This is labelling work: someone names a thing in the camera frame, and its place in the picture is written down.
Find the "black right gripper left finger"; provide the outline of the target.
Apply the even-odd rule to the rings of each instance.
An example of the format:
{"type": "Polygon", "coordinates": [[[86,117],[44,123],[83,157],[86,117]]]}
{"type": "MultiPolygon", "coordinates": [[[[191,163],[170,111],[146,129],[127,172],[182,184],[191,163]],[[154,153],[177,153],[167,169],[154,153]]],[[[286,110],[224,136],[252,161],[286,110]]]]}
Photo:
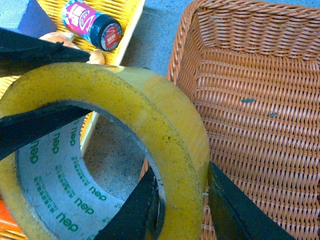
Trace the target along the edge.
{"type": "MultiPolygon", "coordinates": [[[[88,61],[90,54],[2,28],[0,30],[1,77],[23,75],[52,64],[88,61]]],[[[36,110],[0,119],[0,157],[89,113],[70,103],[50,103],[36,110]]],[[[153,170],[144,174],[119,213],[99,228],[97,240],[153,240],[158,217],[158,184],[153,170]]]]}

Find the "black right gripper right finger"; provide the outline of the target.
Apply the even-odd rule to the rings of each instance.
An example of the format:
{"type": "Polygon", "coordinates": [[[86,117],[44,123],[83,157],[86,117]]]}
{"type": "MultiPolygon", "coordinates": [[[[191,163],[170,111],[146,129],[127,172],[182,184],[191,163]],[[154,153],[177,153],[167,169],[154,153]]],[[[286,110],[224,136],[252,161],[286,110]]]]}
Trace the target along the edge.
{"type": "Polygon", "coordinates": [[[213,162],[208,164],[208,205],[218,240],[293,240],[213,162]]]}

